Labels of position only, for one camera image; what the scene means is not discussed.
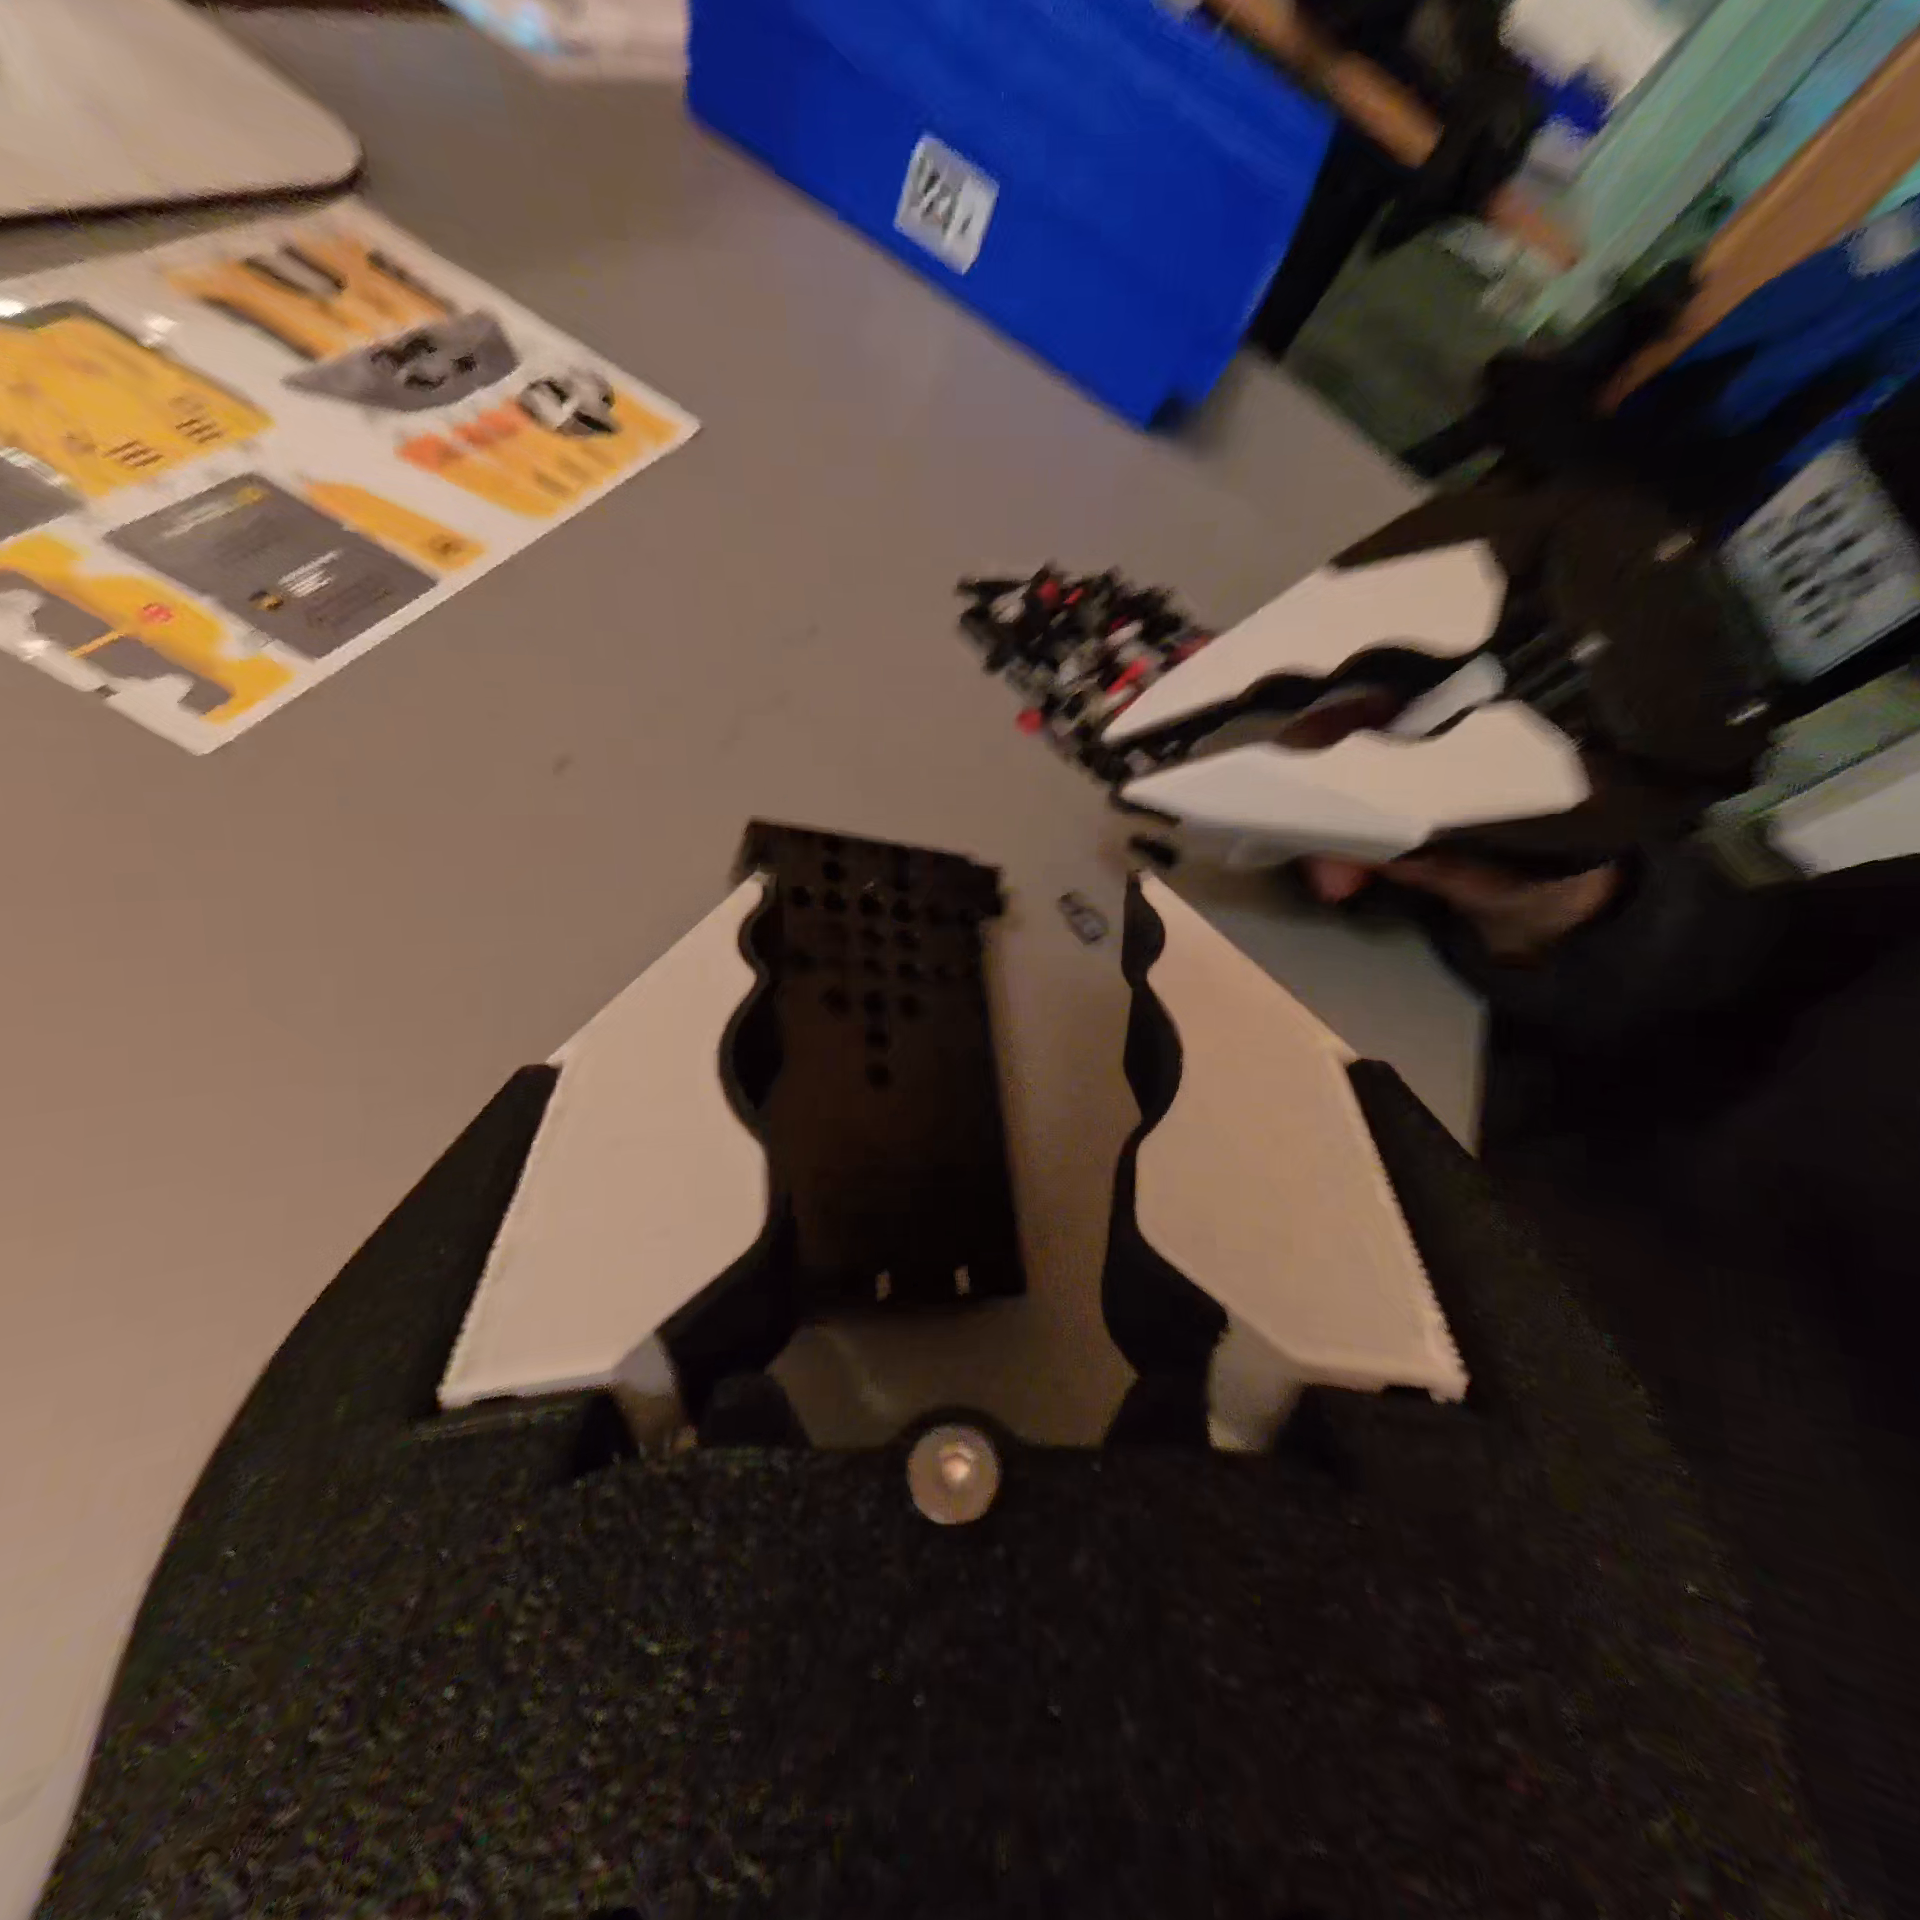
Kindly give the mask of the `yellow grey sticker sheet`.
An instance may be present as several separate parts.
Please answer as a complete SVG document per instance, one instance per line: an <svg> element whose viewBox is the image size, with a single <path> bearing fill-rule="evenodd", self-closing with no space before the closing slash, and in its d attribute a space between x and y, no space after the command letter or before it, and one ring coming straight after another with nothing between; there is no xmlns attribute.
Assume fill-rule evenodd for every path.
<svg viewBox="0 0 1920 1920"><path fill-rule="evenodd" d="M4 277L4 661L205 757L699 429L356 197Z"/></svg>

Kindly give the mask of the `wooden plank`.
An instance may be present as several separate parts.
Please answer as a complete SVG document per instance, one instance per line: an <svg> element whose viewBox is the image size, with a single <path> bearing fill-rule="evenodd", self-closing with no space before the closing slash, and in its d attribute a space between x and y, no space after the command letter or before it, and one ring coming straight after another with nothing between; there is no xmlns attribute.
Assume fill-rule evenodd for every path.
<svg viewBox="0 0 1920 1920"><path fill-rule="evenodd" d="M1739 209L1695 261L1695 286L1666 333L1596 397L1611 414L1766 282L1859 229L1917 162L1917 33Z"/></svg>

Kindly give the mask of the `black perforated block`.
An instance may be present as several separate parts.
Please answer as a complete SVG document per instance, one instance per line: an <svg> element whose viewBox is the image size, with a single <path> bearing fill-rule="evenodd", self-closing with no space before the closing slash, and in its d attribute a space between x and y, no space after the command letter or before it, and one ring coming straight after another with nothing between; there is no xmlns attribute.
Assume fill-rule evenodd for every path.
<svg viewBox="0 0 1920 1920"><path fill-rule="evenodd" d="M803 1323L1027 1292L971 856L750 821L778 1067L757 1093Z"/></svg>

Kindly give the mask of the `light grey board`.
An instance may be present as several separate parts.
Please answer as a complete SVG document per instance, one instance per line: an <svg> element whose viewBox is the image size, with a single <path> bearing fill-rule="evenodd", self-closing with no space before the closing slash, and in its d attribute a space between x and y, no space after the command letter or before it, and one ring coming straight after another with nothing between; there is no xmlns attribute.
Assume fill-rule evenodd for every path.
<svg viewBox="0 0 1920 1920"><path fill-rule="evenodd" d="M210 16L3 4L3 219L263 201L347 185L364 148Z"/></svg>

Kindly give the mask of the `blue crate with white label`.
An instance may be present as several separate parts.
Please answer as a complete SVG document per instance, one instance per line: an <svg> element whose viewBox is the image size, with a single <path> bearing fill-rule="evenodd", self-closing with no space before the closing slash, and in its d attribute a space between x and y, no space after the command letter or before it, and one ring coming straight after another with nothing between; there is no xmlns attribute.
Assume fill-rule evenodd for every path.
<svg viewBox="0 0 1920 1920"><path fill-rule="evenodd" d="M695 2L686 104L1134 425L1211 396L1338 126L1149 2Z"/></svg>

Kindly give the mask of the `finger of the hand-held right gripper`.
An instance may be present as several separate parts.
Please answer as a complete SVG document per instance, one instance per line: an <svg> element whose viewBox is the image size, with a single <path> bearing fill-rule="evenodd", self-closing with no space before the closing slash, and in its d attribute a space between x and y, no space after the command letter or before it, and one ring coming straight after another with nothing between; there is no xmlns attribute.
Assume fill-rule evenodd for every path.
<svg viewBox="0 0 1920 1920"><path fill-rule="evenodd" d="M1105 742L1211 714L1274 676L1308 683L1378 652L1453 661L1492 637L1506 576L1486 541L1354 566L1326 565L1171 668L1107 728Z"/></svg>
<svg viewBox="0 0 1920 1920"><path fill-rule="evenodd" d="M1237 856L1389 861L1473 830L1537 825L1594 797L1575 741L1506 692L1495 657L1393 682L1414 657L1285 704L1281 683L1121 750L1118 804Z"/></svg>

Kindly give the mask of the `person's right hand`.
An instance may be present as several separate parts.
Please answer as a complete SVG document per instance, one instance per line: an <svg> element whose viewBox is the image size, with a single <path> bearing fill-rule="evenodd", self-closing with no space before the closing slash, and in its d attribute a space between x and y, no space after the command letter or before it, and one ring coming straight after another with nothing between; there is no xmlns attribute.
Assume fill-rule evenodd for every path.
<svg viewBox="0 0 1920 1920"><path fill-rule="evenodd" d="M1406 856L1378 864L1308 856L1295 868L1308 896L1322 906L1347 906L1375 884L1437 901L1502 964L1542 960L1554 946L1598 922L1620 894L1625 878L1614 861L1540 876L1450 852Z"/></svg>

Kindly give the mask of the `pile of black red pins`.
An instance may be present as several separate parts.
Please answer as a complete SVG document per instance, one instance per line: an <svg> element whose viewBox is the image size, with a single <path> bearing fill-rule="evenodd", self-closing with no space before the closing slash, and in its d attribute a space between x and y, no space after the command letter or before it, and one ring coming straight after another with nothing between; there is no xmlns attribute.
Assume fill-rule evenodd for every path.
<svg viewBox="0 0 1920 1920"><path fill-rule="evenodd" d="M983 673L1019 701L1019 733L1107 786L1141 761L1109 742L1114 725L1214 637L1166 590L1114 569L1045 565L1023 578L963 578L953 592Z"/></svg>

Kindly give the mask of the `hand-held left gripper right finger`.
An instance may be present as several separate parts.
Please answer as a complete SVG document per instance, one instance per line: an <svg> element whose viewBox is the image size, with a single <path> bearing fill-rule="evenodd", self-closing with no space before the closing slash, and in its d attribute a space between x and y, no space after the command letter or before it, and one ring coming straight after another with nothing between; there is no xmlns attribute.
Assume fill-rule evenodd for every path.
<svg viewBox="0 0 1920 1920"><path fill-rule="evenodd" d="M1126 880L1121 972L1137 1122L1099 1310L1137 1380L1110 1437L1263 1454L1319 1388L1465 1404L1361 1056L1162 878Z"/></svg>

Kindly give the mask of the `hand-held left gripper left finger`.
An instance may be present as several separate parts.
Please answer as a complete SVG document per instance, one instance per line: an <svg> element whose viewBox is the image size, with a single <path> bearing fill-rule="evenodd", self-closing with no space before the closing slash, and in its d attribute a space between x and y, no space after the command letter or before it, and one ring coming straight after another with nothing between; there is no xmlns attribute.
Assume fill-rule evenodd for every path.
<svg viewBox="0 0 1920 1920"><path fill-rule="evenodd" d="M748 1078L754 873L550 1059L555 1076L438 1380L438 1413L610 1395L661 1450L794 1332L791 1206Z"/></svg>

